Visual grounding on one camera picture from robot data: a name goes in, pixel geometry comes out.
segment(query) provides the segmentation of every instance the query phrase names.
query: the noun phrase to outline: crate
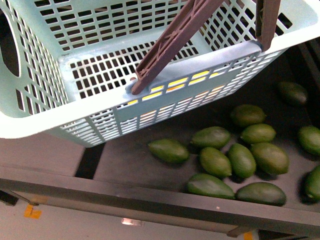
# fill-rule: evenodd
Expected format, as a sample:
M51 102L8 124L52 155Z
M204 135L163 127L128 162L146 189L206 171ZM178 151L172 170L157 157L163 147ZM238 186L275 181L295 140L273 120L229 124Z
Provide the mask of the crate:
M19 76L0 54L0 137L92 147L233 94L290 46L320 36L320 1L282 0L271 48L255 2L227 0L139 95L135 68L184 0L0 0Z

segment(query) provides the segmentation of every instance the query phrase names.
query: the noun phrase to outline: yellow light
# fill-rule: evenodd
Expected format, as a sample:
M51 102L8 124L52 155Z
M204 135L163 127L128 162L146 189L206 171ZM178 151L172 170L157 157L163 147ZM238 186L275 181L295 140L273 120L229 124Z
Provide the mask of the yellow light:
M199 77L202 77L203 75L206 75L207 73L209 73L209 71L203 71L203 72L199 72L195 75L192 76L192 79L197 79Z
M151 93L155 93L155 92L158 92L160 90L164 89L164 86L157 86L157 87L154 87L151 89Z
M148 95L148 96L144 96L144 97L142 98L142 101L149 100L149 99L153 99L153 98L155 98L155 97L157 97L157 96L160 96L161 94L162 94L162 92L159 91L159 92L150 94L150 95Z
M144 113L144 114L141 115L141 118L144 118L144 117L149 116L149 115L150 115L150 116L151 116L151 115L154 115L155 112L156 112L156 110L146 112L146 113Z
M213 78L213 77L215 77L215 76L217 76L217 75L219 75L218 72L212 73L209 78Z
M175 86L175 85L184 83L185 81L187 81L187 79L188 79L188 78L185 77L185 78L179 79L179 80L177 80L177 81L170 82L170 83L168 84L168 87L172 87L172 86Z
M225 85L217 86L216 88L212 89L212 92L213 92L213 91L220 90L220 89L222 89L224 86L225 86Z
M166 90L166 93L169 93L169 92L172 92L172 91L181 89L181 88L183 88L184 86L185 86L185 84L181 84L181 85L178 85L178 86L174 86L174 87L168 88L168 89Z
M138 102L138 100L129 101L128 105L136 104L137 102Z
M203 80L205 80L205 79L206 79L206 77L204 76L204 77L198 78L198 79L196 79L196 80L190 81L190 82L189 82L189 86L190 86L190 85L193 85L193 84L196 84L196 83L199 83L199 82L201 82L201 81L203 81Z

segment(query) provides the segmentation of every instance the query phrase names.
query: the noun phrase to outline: plastic basket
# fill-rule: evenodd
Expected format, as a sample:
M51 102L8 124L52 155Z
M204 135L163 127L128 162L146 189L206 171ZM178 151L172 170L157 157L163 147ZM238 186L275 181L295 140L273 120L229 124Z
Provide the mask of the plastic basket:
M181 0L0 0L19 76L0 54L0 137L39 132L92 147L234 93L288 47L320 36L320 1L282 0L271 48L255 2L230 0L139 95L135 68Z

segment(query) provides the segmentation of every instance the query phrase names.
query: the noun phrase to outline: basket bottom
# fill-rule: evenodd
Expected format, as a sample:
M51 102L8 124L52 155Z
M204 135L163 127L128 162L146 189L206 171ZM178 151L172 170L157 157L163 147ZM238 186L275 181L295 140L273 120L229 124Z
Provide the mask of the basket bottom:
M135 70L163 30L133 34L123 40L83 48L77 55L60 59L60 69L71 102L121 87L136 78ZM172 59L179 62L211 52L200 32L197 32Z

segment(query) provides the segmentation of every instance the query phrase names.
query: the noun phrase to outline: avocado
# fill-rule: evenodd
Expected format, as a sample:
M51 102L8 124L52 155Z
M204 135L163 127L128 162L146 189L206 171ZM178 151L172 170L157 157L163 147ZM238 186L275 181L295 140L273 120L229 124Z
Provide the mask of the avocado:
M294 107L304 106L308 101L307 90L298 83L281 81L276 85L280 97Z
M315 126L303 126L298 131L298 141L308 153L320 156L320 129Z
M183 163L190 156L188 149L184 145L171 138L152 141L148 144L148 148L153 155L172 164Z
M269 143L260 142L251 146L250 151L256 164L268 174L285 174L289 170L289 157L280 147Z
M312 200L320 201L320 165L316 166L306 177L304 191Z
M220 126L212 126L197 131L191 139L191 144L198 148L212 147L221 149L230 140L229 131Z
M189 193L196 195L221 199L235 199L235 193L231 187L219 178L206 173L193 175L187 183L187 190Z
M245 146L239 143L233 144L227 156L234 174L238 177L247 179L255 173L257 167L255 158Z
M247 144L269 143L276 137L274 128L265 123L248 126L241 133L240 138Z
M254 182L241 187L235 194L240 201L283 206L286 203L286 194L278 186L269 182Z
M250 104L236 106L230 113L233 123L241 128L261 124L265 121L266 116L260 107Z
M232 174L229 159L218 149L205 147L199 154L200 164L209 174L223 179Z

